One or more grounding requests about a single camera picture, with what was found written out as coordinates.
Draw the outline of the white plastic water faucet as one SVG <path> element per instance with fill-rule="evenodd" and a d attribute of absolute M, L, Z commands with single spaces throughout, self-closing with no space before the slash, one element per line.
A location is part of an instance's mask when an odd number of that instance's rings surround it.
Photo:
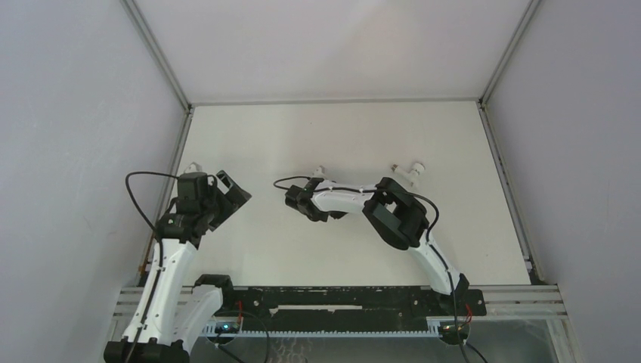
<path fill-rule="evenodd" d="M 426 168 L 422 163 L 414 163 L 408 170 L 402 169 L 398 164 L 392 164 L 391 170 L 394 174 L 404 178 L 412 188 L 418 188 L 420 176 Z"/>

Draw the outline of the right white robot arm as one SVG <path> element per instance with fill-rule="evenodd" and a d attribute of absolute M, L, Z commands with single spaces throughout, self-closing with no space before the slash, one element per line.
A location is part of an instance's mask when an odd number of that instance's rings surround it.
<path fill-rule="evenodd" d="M 312 222 L 361 214 L 376 233 L 396 250 L 412 253 L 437 293 L 440 310 L 455 315 L 466 306 L 467 277 L 446 257 L 433 229 L 440 211 L 430 199 L 410 192 L 384 177 L 374 185 L 345 185 L 320 177 L 308 177 L 304 186 L 285 190 L 285 204 Z"/>

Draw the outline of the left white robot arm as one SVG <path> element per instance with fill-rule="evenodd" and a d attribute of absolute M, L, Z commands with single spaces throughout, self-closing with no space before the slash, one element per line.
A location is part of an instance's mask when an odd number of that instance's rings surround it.
<path fill-rule="evenodd" d="M 177 195 L 152 225 L 155 243 L 141 299 L 120 340 L 106 344 L 106 362 L 188 362 L 212 316 L 231 313 L 237 303 L 230 276 L 203 275 L 190 301 L 178 306 L 202 237 L 226 222 L 251 194 L 223 170 L 186 172 L 173 179 Z"/>

